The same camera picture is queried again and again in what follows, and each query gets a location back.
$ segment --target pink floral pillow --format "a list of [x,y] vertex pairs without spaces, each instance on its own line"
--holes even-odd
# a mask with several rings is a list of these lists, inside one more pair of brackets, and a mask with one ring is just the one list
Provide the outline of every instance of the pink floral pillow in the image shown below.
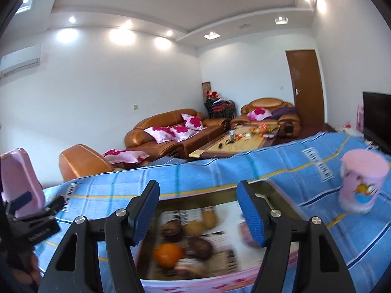
[[170,128],[171,132],[175,135],[175,141],[182,142],[195,136],[198,131],[186,128],[185,126],[177,125]]
[[197,131],[201,131],[204,129],[204,126],[202,125],[202,121],[200,118],[185,113],[181,113],[181,116],[183,118],[183,121],[185,122],[186,128],[197,130]]
[[169,128],[164,128],[161,126],[152,126],[148,129],[145,129],[144,131],[147,132],[151,137],[153,137],[158,144],[167,141],[175,141],[175,136]]
[[256,108],[251,111],[248,115],[250,121],[262,121],[268,117],[271,117],[271,112],[265,108]]
[[103,154],[103,158],[110,164],[117,163],[141,163],[150,155],[143,151],[117,151],[111,149],[110,151]]

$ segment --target orange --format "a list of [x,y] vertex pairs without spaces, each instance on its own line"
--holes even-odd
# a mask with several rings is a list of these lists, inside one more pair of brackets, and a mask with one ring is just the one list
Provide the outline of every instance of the orange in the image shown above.
[[164,269],[172,269],[184,256],[182,248],[172,243],[161,244],[154,252],[156,262]]

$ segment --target brown pastry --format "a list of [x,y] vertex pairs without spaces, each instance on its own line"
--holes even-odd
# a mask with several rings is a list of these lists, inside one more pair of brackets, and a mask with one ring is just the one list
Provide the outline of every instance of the brown pastry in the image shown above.
[[206,276],[205,265],[201,261],[192,258],[180,259],[174,270],[176,275],[187,279],[200,279]]
[[204,211],[202,213],[202,225],[206,230],[216,227],[217,216],[214,211]]
[[186,255],[200,260],[208,260],[212,256],[213,247],[210,242],[199,238],[189,237],[187,239]]
[[202,235],[202,223],[197,220],[189,221],[185,225],[185,231],[188,236],[198,237]]
[[178,220],[170,220],[169,222],[162,225],[162,234],[164,239],[168,242],[181,241],[185,233],[181,223]]

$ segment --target ceiling vent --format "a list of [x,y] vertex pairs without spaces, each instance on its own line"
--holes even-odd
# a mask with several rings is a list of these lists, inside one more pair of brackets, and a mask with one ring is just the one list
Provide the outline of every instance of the ceiling vent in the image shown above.
[[249,24],[249,23],[244,23],[244,24],[242,24],[242,25],[239,25],[239,28],[241,29],[241,30],[243,30],[243,29],[245,29],[245,28],[250,28],[251,27],[251,24]]

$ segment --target blue gripper pad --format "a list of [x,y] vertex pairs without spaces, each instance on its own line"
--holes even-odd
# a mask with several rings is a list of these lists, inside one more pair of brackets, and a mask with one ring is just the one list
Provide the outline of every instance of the blue gripper pad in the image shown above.
[[242,209],[243,216],[246,219],[251,236],[260,246],[263,247],[266,242],[265,234],[263,232],[263,221],[259,216],[255,204],[251,200],[245,185],[246,187],[250,187],[246,181],[238,183],[238,186],[236,187],[236,198],[239,202],[240,208]]
[[159,184],[154,180],[149,181],[147,187],[137,201],[137,204],[129,214],[129,221],[133,221],[133,241],[136,245],[140,240],[144,239],[145,234],[147,233],[149,222],[158,205],[159,196]]

